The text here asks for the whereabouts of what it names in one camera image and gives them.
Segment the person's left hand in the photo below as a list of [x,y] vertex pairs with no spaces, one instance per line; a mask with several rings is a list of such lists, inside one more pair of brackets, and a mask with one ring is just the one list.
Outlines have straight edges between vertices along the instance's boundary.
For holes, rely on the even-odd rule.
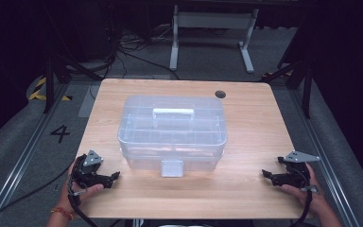
[[73,209],[71,202],[68,199],[68,196],[76,195],[76,204],[81,206],[87,199],[91,198],[98,192],[104,189],[102,184],[95,184],[93,186],[87,188],[81,188],[77,183],[72,183],[70,178],[72,174],[74,163],[72,163],[68,168],[67,180],[65,181],[63,188],[60,193],[60,198],[57,202],[57,206],[64,209],[67,213],[75,214],[75,210]]

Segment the person's right hand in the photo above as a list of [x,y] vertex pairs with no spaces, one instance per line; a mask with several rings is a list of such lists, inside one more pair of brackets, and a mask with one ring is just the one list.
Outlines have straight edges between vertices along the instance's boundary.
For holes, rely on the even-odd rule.
[[[310,203],[309,209],[312,213],[314,213],[319,218],[321,215],[327,213],[330,206],[323,195],[323,192],[320,188],[320,184],[318,183],[318,181],[316,179],[312,166],[309,164],[307,164],[306,166],[307,166],[307,168],[309,170],[309,174],[310,174],[310,184],[315,185],[318,189],[317,192],[312,193],[312,201]],[[301,189],[294,187],[292,185],[288,185],[288,184],[283,184],[281,186],[281,189],[284,192],[286,192],[288,195],[293,196],[294,198],[298,199],[302,204],[305,204],[306,195],[307,195],[306,192],[303,192],[303,191],[301,191]]]

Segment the yellow black floor tape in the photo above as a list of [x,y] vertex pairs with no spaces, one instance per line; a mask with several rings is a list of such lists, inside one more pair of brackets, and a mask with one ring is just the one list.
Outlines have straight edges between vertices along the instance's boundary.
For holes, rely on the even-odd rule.
[[[276,72],[266,72],[265,74],[262,75],[262,78],[268,78],[270,76],[272,76],[273,74],[275,74]],[[288,72],[284,72],[284,73],[280,73],[278,74],[281,78],[285,78],[285,77],[291,77],[293,73],[293,70],[290,70]]]
[[41,94],[41,90],[46,83],[46,77],[41,77],[37,84],[35,85],[34,90],[31,95],[28,97],[29,100],[38,99],[38,100],[46,100],[46,95]]

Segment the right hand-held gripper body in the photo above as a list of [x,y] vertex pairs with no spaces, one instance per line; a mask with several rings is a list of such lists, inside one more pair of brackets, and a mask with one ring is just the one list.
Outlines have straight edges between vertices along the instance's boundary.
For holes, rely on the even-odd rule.
[[293,150],[285,157],[279,157],[278,162],[285,166],[286,180],[282,184],[289,184],[298,188],[306,188],[310,185],[310,173],[306,166],[308,162],[318,162],[319,156],[310,155]]

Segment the clear plastic storage box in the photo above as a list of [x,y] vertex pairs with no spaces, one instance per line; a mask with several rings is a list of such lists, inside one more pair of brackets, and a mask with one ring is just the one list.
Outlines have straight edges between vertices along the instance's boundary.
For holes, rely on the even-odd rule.
[[133,169],[164,177],[212,171],[228,141],[223,104],[210,96],[129,96],[117,138]]

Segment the black metal stand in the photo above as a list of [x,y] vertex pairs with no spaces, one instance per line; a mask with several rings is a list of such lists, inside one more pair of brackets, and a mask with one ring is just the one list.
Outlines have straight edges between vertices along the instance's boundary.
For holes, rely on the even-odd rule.
[[50,109],[55,103],[54,98],[54,77],[57,77],[60,83],[68,83],[71,80],[70,70],[67,68],[70,65],[74,69],[78,70],[81,74],[86,75],[88,78],[96,81],[103,80],[102,77],[95,74],[93,71],[82,66],[80,63],[66,58],[62,55],[51,53],[47,59],[45,65],[45,85],[46,85],[46,101],[44,113],[48,114]]
[[278,74],[293,70],[291,77],[286,81],[285,86],[289,90],[296,90],[301,82],[303,82],[302,91],[302,111],[306,118],[310,117],[309,105],[311,97],[313,69],[309,61],[298,61],[288,64],[277,70],[275,74],[268,78],[261,78],[261,82],[269,83],[277,78],[280,78]]

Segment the white metal desk frame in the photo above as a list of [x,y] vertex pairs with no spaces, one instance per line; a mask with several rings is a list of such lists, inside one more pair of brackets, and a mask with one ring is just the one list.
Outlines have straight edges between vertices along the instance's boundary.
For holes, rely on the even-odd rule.
[[180,11],[178,5],[174,7],[172,18],[173,40],[170,53],[169,68],[176,71],[179,56],[179,28],[222,28],[245,29],[246,37],[238,43],[238,47],[249,74],[254,72],[251,56],[248,50],[251,35],[255,27],[259,10],[249,13],[220,13],[220,12],[189,12]]

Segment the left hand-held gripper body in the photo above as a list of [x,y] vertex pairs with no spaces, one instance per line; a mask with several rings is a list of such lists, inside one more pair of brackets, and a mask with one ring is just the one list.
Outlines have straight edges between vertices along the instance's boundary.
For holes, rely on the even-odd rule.
[[103,158],[92,149],[87,154],[78,156],[73,166],[71,181],[76,182],[81,188],[108,181],[107,176],[96,173],[102,162]]

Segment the grey metal floor rail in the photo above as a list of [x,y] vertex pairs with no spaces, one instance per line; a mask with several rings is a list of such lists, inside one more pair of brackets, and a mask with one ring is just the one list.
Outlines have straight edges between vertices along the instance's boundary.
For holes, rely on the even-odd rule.
[[288,93],[292,99],[292,102],[294,103],[296,110],[299,112],[302,123],[304,124],[305,130],[307,131],[312,146],[315,150],[315,154],[320,157],[320,170],[324,175],[329,191],[337,205],[338,212],[340,213],[344,224],[346,225],[346,227],[358,227],[357,218],[350,203],[347,200],[340,180],[337,178],[337,174],[333,170],[331,162],[329,161],[327,154],[325,153],[325,150],[316,134],[311,120],[306,117],[303,111],[301,97],[299,96],[299,93],[295,90],[289,90]]
[[57,109],[61,98],[65,95],[68,84],[59,84],[57,90],[53,93],[53,97],[49,100],[52,102],[47,113],[43,113],[40,117],[35,130],[32,132],[20,156],[16,159],[16,163],[9,173],[5,184],[0,190],[0,213],[9,205],[9,201],[15,192],[19,182],[22,180],[26,169],[35,153],[36,147],[42,138],[42,134],[48,124],[53,112]]

